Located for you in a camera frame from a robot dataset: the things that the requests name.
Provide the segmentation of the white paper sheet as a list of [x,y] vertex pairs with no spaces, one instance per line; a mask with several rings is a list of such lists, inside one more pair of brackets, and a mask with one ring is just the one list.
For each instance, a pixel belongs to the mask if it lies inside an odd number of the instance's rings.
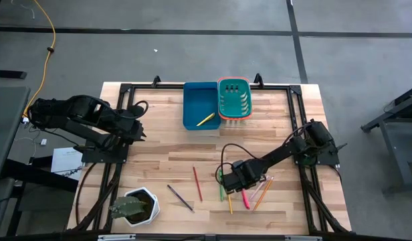
[[54,149],[51,161],[51,172],[64,177],[80,180],[81,170],[85,164],[82,154],[72,147]]

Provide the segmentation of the dark blue pencil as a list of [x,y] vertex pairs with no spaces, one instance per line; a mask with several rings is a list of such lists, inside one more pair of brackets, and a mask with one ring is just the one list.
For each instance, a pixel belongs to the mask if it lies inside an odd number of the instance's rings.
[[194,209],[173,189],[169,184],[167,184],[169,190],[193,213],[195,213]]

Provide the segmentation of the lilac pen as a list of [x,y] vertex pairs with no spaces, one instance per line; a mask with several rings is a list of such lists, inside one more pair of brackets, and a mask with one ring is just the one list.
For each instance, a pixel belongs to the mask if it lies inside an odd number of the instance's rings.
[[257,193],[259,192],[259,190],[264,186],[264,184],[267,183],[267,181],[270,179],[270,176],[266,176],[266,179],[263,182],[260,182],[258,184],[258,186],[256,187],[255,191],[250,195],[249,197],[249,201],[253,201],[254,197],[257,195]]

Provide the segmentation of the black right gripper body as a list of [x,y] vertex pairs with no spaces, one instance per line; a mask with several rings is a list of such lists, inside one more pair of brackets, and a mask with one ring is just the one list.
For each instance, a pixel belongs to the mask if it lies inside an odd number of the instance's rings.
[[236,161],[231,172],[222,176],[222,185],[226,194],[249,189],[265,181],[265,164],[259,159]]

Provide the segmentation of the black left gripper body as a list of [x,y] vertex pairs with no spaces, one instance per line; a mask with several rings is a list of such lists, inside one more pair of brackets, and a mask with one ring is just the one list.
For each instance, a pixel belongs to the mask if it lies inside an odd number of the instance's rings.
[[124,143],[137,142],[143,131],[142,123],[133,118],[120,118],[120,137]]

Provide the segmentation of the blue plastic bin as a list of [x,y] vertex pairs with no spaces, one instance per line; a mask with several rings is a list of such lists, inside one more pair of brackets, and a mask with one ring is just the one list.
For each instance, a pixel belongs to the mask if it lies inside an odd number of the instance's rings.
[[[213,119],[197,127],[211,113]],[[218,129],[221,117],[218,114],[218,90],[216,82],[186,82],[183,85],[183,126],[189,131]]]

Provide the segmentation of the yellow pen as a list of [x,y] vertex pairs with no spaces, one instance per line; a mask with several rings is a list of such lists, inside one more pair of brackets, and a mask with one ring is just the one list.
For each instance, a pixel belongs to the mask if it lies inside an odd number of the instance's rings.
[[209,116],[207,116],[206,118],[204,118],[202,121],[200,121],[198,124],[197,124],[197,127],[199,127],[199,126],[201,126],[201,125],[203,125],[203,124],[205,124],[207,121],[210,121],[211,119],[213,119],[214,118],[214,116],[215,116],[215,113],[213,112],[213,113],[211,113]]

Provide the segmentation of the green basket with orange rim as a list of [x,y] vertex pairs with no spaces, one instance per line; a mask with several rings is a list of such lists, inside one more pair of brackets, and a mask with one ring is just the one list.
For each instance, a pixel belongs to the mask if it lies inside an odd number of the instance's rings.
[[222,119],[242,121],[252,115],[251,88],[247,78],[222,77],[217,82],[217,90]]

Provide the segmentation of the dark metal bench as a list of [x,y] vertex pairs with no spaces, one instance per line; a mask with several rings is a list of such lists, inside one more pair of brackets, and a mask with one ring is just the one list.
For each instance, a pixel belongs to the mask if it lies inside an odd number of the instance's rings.
[[412,191],[412,89],[391,101],[390,109],[360,129],[369,133],[380,129],[386,148],[397,164],[402,183],[383,190],[384,195]]

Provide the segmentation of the white hexagonal planter pot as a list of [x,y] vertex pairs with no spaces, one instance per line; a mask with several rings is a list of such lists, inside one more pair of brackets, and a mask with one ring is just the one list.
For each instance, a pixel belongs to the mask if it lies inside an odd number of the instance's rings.
[[126,192],[124,196],[136,197],[140,201],[146,202],[143,213],[138,213],[125,218],[126,223],[130,227],[150,224],[160,213],[158,197],[151,193],[146,187],[130,190]]

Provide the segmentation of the black aluminium table frame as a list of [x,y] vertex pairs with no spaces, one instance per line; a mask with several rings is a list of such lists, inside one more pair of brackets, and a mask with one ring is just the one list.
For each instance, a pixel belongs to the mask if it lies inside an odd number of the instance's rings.
[[[149,104],[141,121],[146,133],[134,143],[123,165],[118,194],[146,187],[158,197],[160,213],[150,223],[130,227],[113,221],[114,233],[156,234],[307,234],[306,208],[298,167],[293,159],[269,170],[274,180],[256,211],[263,187],[247,210],[241,193],[221,202],[215,170],[252,155],[261,157],[309,120],[325,122],[319,87],[315,84],[265,84],[252,90],[253,114],[239,122],[223,121],[218,129],[189,131],[183,126],[183,85],[160,82],[106,82],[101,98],[112,106],[129,100]],[[197,170],[203,202],[195,183]],[[191,212],[167,187],[169,184],[194,209]]]

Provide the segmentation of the red pencil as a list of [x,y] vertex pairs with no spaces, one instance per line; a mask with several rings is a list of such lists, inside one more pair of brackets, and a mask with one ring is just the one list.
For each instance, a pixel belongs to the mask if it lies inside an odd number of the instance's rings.
[[201,202],[203,202],[203,195],[201,193],[199,178],[198,178],[197,170],[195,169],[195,166],[193,166],[193,173],[194,173],[194,177],[195,177],[195,183],[196,183],[196,186],[197,186],[197,191],[199,193],[199,199],[200,199]]

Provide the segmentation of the grey desk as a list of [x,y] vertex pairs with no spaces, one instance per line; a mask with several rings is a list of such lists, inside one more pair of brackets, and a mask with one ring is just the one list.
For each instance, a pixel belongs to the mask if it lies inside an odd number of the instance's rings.
[[26,86],[0,86],[0,174],[30,93]]

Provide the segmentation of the orange pencil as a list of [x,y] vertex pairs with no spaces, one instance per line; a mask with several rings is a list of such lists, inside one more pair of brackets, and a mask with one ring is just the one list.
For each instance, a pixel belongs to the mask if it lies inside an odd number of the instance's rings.
[[270,185],[272,184],[273,180],[274,180],[274,176],[271,176],[271,177],[268,179],[268,182],[266,183],[266,186],[265,186],[262,194],[260,195],[260,198],[258,199],[257,203],[255,204],[255,206],[254,206],[254,208],[253,208],[254,211],[256,211],[257,208],[259,207],[259,205],[261,204],[261,202],[262,202],[264,196],[266,195],[267,191],[269,190]]

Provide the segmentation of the green cactus plant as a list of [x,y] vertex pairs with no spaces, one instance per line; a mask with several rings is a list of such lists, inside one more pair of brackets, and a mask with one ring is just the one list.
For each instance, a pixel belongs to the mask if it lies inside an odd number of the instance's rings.
[[134,196],[118,197],[114,203],[108,207],[113,219],[126,218],[135,214],[145,213],[146,202]]

